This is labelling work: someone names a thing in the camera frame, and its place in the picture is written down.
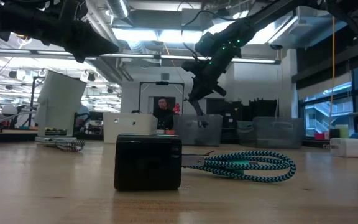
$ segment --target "blue and black braided cable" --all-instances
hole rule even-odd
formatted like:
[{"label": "blue and black braided cable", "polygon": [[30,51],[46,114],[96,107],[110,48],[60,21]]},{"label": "blue and black braided cable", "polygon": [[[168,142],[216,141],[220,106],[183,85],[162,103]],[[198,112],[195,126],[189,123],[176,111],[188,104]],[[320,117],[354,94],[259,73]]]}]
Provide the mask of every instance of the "blue and black braided cable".
[{"label": "blue and black braided cable", "polygon": [[[272,165],[253,164],[250,162],[264,162],[270,163]],[[232,154],[207,157],[203,166],[191,166],[187,168],[203,170],[233,179],[265,183],[288,180],[295,175],[296,171],[296,165],[290,158],[283,154],[270,151],[236,152]],[[259,177],[254,175],[246,175],[243,172],[244,170],[283,170],[287,168],[290,168],[288,173],[277,177]]]}]

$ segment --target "table surface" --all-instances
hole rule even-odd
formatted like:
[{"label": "table surface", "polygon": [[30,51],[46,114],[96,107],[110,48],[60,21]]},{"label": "table surface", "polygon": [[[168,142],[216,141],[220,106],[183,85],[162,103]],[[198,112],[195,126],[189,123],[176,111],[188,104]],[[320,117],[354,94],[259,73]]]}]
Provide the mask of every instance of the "table surface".
[{"label": "table surface", "polygon": [[[184,148],[210,150],[250,149]],[[183,169],[177,191],[116,192],[114,145],[87,142],[74,153],[0,144],[0,223],[358,223],[358,159],[312,148],[274,151],[296,162],[292,179],[263,184]]]}]

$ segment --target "black power adapter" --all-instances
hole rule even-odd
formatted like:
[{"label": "black power adapter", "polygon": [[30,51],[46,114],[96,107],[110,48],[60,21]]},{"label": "black power adapter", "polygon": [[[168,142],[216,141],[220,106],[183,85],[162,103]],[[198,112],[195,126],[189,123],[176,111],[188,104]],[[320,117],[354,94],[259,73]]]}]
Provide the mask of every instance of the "black power adapter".
[{"label": "black power adapter", "polygon": [[116,144],[114,187],[176,190],[181,182],[181,139],[170,135],[120,134]]}]

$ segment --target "white power adapter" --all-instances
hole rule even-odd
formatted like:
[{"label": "white power adapter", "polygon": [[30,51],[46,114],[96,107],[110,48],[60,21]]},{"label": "white power adapter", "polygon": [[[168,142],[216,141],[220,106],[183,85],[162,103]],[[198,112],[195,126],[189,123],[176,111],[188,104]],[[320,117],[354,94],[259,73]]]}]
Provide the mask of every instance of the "white power adapter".
[{"label": "white power adapter", "polygon": [[329,149],[332,156],[358,158],[358,139],[332,138]]}]

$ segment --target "robotic arm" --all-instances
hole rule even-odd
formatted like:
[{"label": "robotic arm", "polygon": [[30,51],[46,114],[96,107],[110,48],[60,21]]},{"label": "robotic arm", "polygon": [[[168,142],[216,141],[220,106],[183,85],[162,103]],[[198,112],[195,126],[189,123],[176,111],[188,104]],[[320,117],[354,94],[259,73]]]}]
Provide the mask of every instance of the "robotic arm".
[{"label": "robotic arm", "polygon": [[88,13],[85,0],[0,0],[0,38],[11,32],[54,44],[73,54],[77,62],[86,57],[111,54],[119,47],[96,33],[81,18]]},{"label": "robotic arm", "polygon": [[183,69],[195,75],[188,101],[193,105],[198,116],[204,115],[198,100],[213,91],[222,96],[226,95],[226,91],[218,85],[218,78],[226,72],[226,68],[235,56],[241,57],[240,47],[252,40],[259,30],[298,6],[325,9],[333,16],[347,22],[358,35],[358,0],[276,0],[254,15],[236,20],[219,33],[207,32],[195,45],[195,50],[210,59],[185,62],[182,65]]}]

